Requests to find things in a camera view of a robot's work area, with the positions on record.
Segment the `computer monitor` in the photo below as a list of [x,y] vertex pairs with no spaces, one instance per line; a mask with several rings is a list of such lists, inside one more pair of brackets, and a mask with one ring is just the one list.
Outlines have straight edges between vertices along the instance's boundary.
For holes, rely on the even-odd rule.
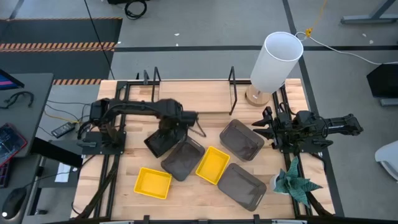
[[23,88],[24,86],[22,82],[0,69],[0,91]]

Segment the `computer mouse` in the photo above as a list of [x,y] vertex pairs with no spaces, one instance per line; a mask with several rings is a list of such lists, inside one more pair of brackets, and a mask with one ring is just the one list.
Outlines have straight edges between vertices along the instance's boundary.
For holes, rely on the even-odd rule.
[[14,218],[21,209],[25,197],[25,187],[14,189],[2,205],[1,216],[6,220]]

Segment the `yellow cable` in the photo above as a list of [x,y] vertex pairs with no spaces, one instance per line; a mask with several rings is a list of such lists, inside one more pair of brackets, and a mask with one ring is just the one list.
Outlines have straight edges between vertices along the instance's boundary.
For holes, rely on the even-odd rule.
[[321,19],[322,14],[323,14],[323,9],[325,8],[327,2],[328,2],[328,0],[325,0],[325,1],[323,2],[323,6],[322,6],[322,8],[321,8],[321,11],[319,12],[318,19],[316,19],[316,21],[313,23],[313,26],[305,30],[305,35],[306,35],[307,37],[311,37],[312,30],[313,30],[313,28],[318,24],[319,20]]
[[58,117],[58,116],[49,115],[45,110],[44,110],[44,114],[49,116],[50,118],[61,119],[63,121],[69,121],[71,123],[79,123],[79,121],[73,121],[73,120],[69,120],[69,119],[66,119],[66,118],[61,118],[61,117]]

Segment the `hazard stripe tape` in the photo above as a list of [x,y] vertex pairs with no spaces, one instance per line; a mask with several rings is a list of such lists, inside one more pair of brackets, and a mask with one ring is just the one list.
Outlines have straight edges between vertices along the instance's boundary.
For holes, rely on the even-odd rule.
[[[104,48],[105,51],[114,52],[114,48]],[[101,48],[82,49],[0,49],[0,52],[88,52],[102,51]]]
[[99,85],[100,78],[75,78],[75,79],[56,79],[52,82],[53,85]]
[[[9,21],[42,21],[42,20],[79,20],[85,19],[90,20],[89,17],[80,17],[80,18],[15,18],[15,19],[5,19]],[[94,19],[123,19],[122,17],[97,17]]]
[[95,51],[113,50],[114,42],[77,42],[77,43],[8,43],[0,44],[0,52],[53,52],[53,51]]

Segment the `white cable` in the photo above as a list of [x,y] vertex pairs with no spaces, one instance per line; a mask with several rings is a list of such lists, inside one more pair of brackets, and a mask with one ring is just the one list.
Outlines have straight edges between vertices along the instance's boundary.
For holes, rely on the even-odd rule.
[[[305,39],[307,39],[307,36],[305,35],[304,32],[297,32],[295,36],[297,36],[297,34],[304,34],[304,36],[305,36],[305,38],[304,38],[303,40],[300,40],[300,41],[304,41]],[[342,51],[336,50],[336,49],[334,49],[333,47],[329,47],[329,46],[327,46],[326,44],[323,44],[323,43],[321,43],[321,42],[315,40],[315,39],[312,38],[312,37],[309,37],[309,38],[310,38],[311,40],[313,40],[315,43],[317,43],[317,44],[319,44],[319,45],[322,45],[322,46],[324,46],[324,47],[327,47],[327,48],[329,48],[330,50],[334,50],[334,51],[337,52],[337,53],[352,55],[352,56],[355,56],[355,57],[357,57],[357,58],[360,58],[360,59],[362,59],[362,60],[364,60],[364,61],[366,61],[366,62],[369,62],[369,63],[371,63],[371,64],[373,64],[373,65],[382,65],[382,64],[394,64],[394,63],[398,63],[398,62],[387,62],[387,63],[376,63],[376,62],[372,62],[372,61],[370,61],[370,60],[368,60],[368,59],[366,59],[366,58],[363,58],[363,57],[361,57],[361,56],[359,56],[359,55],[356,55],[356,54],[353,54],[353,53],[349,53],[349,52],[342,52]]]

